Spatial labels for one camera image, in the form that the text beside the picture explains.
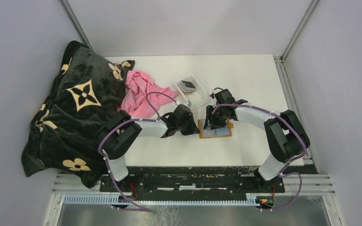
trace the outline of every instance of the white table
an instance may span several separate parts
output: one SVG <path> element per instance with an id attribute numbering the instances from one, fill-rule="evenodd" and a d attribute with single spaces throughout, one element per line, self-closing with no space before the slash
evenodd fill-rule
<path id="1" fill-rule="evenodd" d="M 236 100 L 245 99 L 270 111 L 285 111 L 287 103 L 272 55 L 213 56 L 127 56 L 107 57 L 113 63 L 135 60 L 134 69 L 145 71 L 161 87 L 194 74 L 207 92 L 215 87 L 229 89 Z M 160 108 L 172 112 L 175 104 Z M 194 119 L 205 119 L 206 106 L 193 111 Z M 128 166 L 255 166 L 270 150 L 263 130 L 234 121 L 231 137 L 199 139 L 199 135 L 168 138 L 137 138 L 126 153 Z M 292 165 L 303 165 L 300 159 Z"/>

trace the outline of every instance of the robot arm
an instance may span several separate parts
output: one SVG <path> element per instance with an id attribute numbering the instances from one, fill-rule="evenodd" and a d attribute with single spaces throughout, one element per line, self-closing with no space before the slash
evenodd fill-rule
<path id="1" fill-rule="evenodd" d="M 264 164 L 255 171 L 259 186 L 263 186 L 277 177 L 280 170 L 288 164 L 291 158 L 302 153 L 302 145 L 296 136 L 290 131 L 285 134 L 284 131 L 288 130 L 288 128 L 272 114 L 263 113 L 252 107 L 237 106 L 251 106 L 251 104 L 246 100 L 235 101 L 227 89 L 214 94 L 214 97 L 218 105 L 226 104 L 231 106 L 218 108 L 214 114 L 212 113 L 214 106 L 207 106 L 204 129 L 225 127 L 226 120 L 233 119 L 248 122 L 266 132 L 271 154 Z M 306 148 L 308 148 L 310 140 L 296 114 L 291 110 L 287 110 L 278 115 L 296 131 L 304 141 Z M 130 119 L 132 117 L 127 112 L 119 111 L 114 118 L 98 130 L 98 141 L 101 142 L 112 129 Z M 135 119 L 134 122 L 123 125 L 119 130 L 108 137 L 102 148 L 104 154 L 109 158 L 109 170 L 112 171 L 116 181 L 120 181 L 128 175 L 124 154 L 137 137 L 165 138 L 174 135 L 177 131 L 185 136 L 199 133 L 193 114 L 185 105 L 179 105 L 174 112 L 165 114 L 159 120 Z"/>
<path id="2" fill-rule="evenodd" d="M 213 106 L 207 106 L 204 129 L 224 127 L 227 119 L 233 119 L 248 122 L 266 132 L 271 154 L 255 171 L 255 177 L 261 185 L 277 177 L 278 173 L 290 163 L 289 161 L 294 156 L 303 152 L 303 147 L 296 136 L 291 131 L 284 133 L 285 130 L 288 130 L 287 126 L 273 114 L 264 113 L 255 107 L 251 107 L 252 105 L 246 100 L 235 101 L 227 89 L 214 94 L 214 97 L 218 105 L 225 104 L 228 106 L 218 108 L 215 112 Z M 232 105 L 246 105 L 249 107 L 234 107 Z M 303 140 L 305 147 L 308 148 L 310 140 L 296 114 L 291 110 L 286 110 L 277 115 L 293 128 Z"/>
<path id="3" fill-rule="evenodd" d="M 105 123 L 96 133 L 98 142 L 102 142 L 109 132 L 125 121 L 134 119 L 110 135 L 102 146 L 102 152 L 107 158 L 109 170 L 116 181 L 128 175 L 124 154 L 137 137 L 166 138 L 180 131 L 182 135 L 198 134 L 193 113 L 185 105 L 178 105 L 172 113 L 167 113 L 158 120 L 139 119 L 131 117 L 126 111 L 119 111 L 115 117 Z"/>

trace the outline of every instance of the white wall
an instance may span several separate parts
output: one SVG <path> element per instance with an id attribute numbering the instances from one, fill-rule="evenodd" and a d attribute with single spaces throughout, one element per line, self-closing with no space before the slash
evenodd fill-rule
<path id="1" fill-rule="evenodd" d="M 103 56 L 280 56 L 310 0 L 69 0 Z"/>
<path id="2" fill-rule="evenodd" d="M 321 1 L 286 67 L 320 169 L 362 225 L 362 1 Z"/>
<path id="3" fill-rule="evenodd" d="M 42 225 L 55 172 L 26 178 L 30 121 L 78 35 L 57 0 L 0 1 L 0 226 Z"/>

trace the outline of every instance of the plastic container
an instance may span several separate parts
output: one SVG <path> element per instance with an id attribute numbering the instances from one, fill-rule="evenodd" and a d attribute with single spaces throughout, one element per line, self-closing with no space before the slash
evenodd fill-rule
<path id="1" fill-rule="evenodd" d="M 182 92 L 180 87 L 178 87 L 178 84 L 180 84 L 181 81 L 192 82 L 192 84 L 196 87 L 196 91 L 193 93 Z M 203 105 L 207 105 L 208 103 L 210 103 L 209 94 L 193 74 L 190 74 L 187 77 L 175 81 L 174 85 L 177 93 L 185 100 L 183 104 L 187 104 L 191 110 L 197 109 Z"/>

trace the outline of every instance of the pink towel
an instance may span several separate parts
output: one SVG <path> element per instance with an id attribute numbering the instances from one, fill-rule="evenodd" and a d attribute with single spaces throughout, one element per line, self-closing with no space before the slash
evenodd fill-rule
<path id="1" fill-rule="evenodd" d="M 150 118 L 155 114 L 155 111 L 146 101 L 147 93 L 156 91 L 165 93 L 173 98 L 177 96 L 176 92 L 172 91 L 170 88 L 161 88 L 157 86 L 150 75 L 138 70 L 128 71 L 125 86 L 130 90 L 125 95 L 120 110 L 125 110 L 128 114 L 140 118 Z M 160 109 L 159 106 L 171 102 L 170 98 L 156 93 L 149 95 L 149 100 L 157 110 Z"/>

